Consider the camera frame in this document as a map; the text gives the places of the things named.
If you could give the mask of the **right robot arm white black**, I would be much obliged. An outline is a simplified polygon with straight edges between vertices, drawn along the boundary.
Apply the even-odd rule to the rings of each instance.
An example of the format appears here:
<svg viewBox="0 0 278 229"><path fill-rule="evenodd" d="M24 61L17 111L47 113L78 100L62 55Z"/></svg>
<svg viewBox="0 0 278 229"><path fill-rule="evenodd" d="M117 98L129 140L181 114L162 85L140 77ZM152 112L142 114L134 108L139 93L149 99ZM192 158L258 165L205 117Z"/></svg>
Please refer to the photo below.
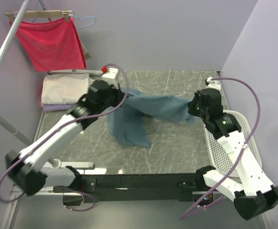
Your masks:
<svg viewBox="0 0 278 229"><path fill-rule="evenodd" d="M195 92L188 112L202 119L205 128L222 146L237 172L240 183L223 176L216 169L197 176L200 190L215 187L233 201L238 214L246 220L258 216L278 204L278 186L263 172L250 148L245 145L245 136L237 119L226 113L217 89L206 88Z"/></svg>

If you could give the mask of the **blue t shirt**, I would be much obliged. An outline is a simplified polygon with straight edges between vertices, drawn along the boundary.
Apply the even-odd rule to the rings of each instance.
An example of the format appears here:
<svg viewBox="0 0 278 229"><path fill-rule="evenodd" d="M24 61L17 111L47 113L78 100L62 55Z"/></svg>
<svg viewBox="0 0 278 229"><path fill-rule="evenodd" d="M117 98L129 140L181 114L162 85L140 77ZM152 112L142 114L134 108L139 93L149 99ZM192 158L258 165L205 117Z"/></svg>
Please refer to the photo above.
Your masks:
<svg viewBox="0 0 278 229"><path fill-rule="evenodd" d="M152 143L145 131L144 117L191 124L195 117L188 113L190 102L174 95L145 95L129 89L122 106L107 115L109 132L119 144L150 148Z"/></svg>

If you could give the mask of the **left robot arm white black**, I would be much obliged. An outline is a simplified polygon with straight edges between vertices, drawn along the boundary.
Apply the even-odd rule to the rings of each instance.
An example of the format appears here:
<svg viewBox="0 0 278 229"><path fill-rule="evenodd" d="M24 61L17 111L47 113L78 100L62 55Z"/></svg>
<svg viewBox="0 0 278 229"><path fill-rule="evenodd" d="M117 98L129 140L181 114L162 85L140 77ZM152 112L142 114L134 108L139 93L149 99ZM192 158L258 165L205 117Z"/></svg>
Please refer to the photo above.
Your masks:
<svg viewBox="0 0 278 229"><path fill-rule="evenodd" d="M67 142L85 130L104 111L116 110L127 98L127 91L103 80L94 81L88 93L82 95L58 123L30 146L10 151L6 157L8 176L27 195L32 196L44 187L65 186L69 191L82 189L82 176L72 166L44 168L44 164Z"/></svg>

